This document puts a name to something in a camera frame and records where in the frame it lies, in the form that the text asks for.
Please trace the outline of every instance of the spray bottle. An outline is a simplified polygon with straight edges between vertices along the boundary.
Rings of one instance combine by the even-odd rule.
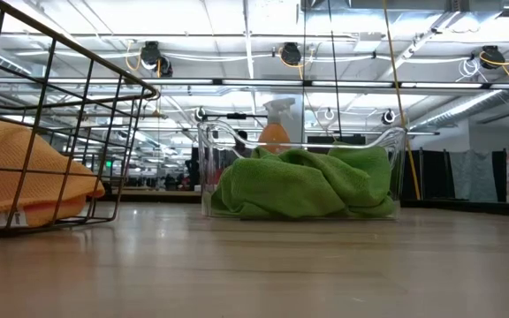
[[[260,142],[271,143],[289,143],[290,137],[282,126],[280,121],[280,113],[289,111],[290,107],[296,103],[294,98],[283,98],[264,103],[264,107],[269,113],[269,122],[264,127],[261,137],[258,139]],[[273,154],[281,153],[288,149],[283,146],[264,146]]]

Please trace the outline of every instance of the tag on towel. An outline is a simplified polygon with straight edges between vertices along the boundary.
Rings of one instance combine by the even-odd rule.
[[[7,217],[8,212],[0,212],[0,229],[3,229],[5,225],[7,225]],[[22,208],[19,208],[17,212],[15,212],[13,219],[11,220],[12,228],[22,228],[28,227],[27,218],[25,217],[25,211]]]

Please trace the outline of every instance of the green towel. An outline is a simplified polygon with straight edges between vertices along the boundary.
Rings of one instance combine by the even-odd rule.
[[[384,148],[332,148],[327,155],[257,148],[227,168],[211,199],[214,213],[243,218],[388,216],[394,210]]]

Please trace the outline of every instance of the floor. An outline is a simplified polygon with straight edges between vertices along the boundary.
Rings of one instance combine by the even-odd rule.
[[[509,217],[205,219],[122,203],[114,223],[0,239],[0,317],[509,317]]]

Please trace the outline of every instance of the clear plastic bin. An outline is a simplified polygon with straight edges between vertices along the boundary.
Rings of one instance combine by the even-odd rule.
[[[400,211],[399,196],[401,194],[402,177],[404,169],[405,139],[406,131],[402,128],[391,128],[383,132],[373,142],[364,146],[355,145],[327,145],[327,144],[307,144],[307,143],[287,143],[287,144],[269,144],[264,142],[255,142],[243,140],[233,130],[233,128],[221,121],[206,121],[198,124],[199,148],[200,148],[200,169],[201,169],[201,209],[205,216],[221,216],[211,206],[211,199],[217,189],[219,179],[223,171],[230,165],[227,156],[234,154],[241,157],[233,148],[235,140],[245,144],[247,148],[257,148],[259,146],[284,146],[289,148],[350,148],[364,149],[372,147],[382,147],[386,150],[388,160],[391,166],[390,192],[388,193],[394,201],[393,211],[381,218],[381,220],[395,220]],[[361,219],[357,216],[333,216],[343,219]]]

